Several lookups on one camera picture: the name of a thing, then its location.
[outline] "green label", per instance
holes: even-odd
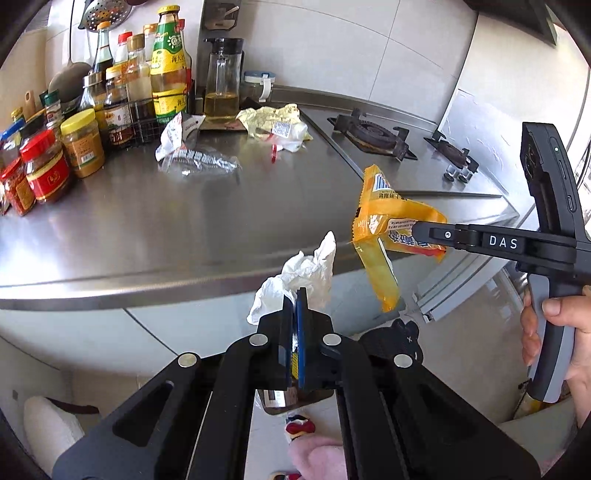
[[[186,67],[178,23],[159,24],[154,39],[150,75],[174,72]]]

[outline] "yellow snack wrapper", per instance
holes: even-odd
[[[400,297],[386,250],[428,255],[438,260],[446,252],[445,247],[413,238],[412,228],[417,221],[447,223],[435,208],[402,198],[376,165],[366,168],[359,209],[353,221],[353,244],[384,312],[392,310]]]

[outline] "oil bottle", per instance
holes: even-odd
[[[161,124],[167,124],[177,113],[187,109],[187,73],[179,10],[178,5],[158,10],[160,21],[154,40],[150,81],[156,119]]]

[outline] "crumpled yellow paper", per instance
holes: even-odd
[[[275,124],[299,124],[303,123],[300,119],[300,110],[295,103],[289,103],[282,108],[273,108],[264,106],[255,110],[247,108],[242,110],[236,116],[242,122],[248,135],[259,140],[266,140],[270,132],[274,133]],[[303,140],[312,140],[312,136],[306,132]]]

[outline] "kitchen ladle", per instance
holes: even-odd
[[[74,19],[74,2],[70,14],[70,31],[68,41],[68,63],[57,72],[49,82],[48,91],[58,90],[60,102],[71,102],[80,95],[84,89],[83,79],[92,67],[84,61],[72,62],[72,21]]]

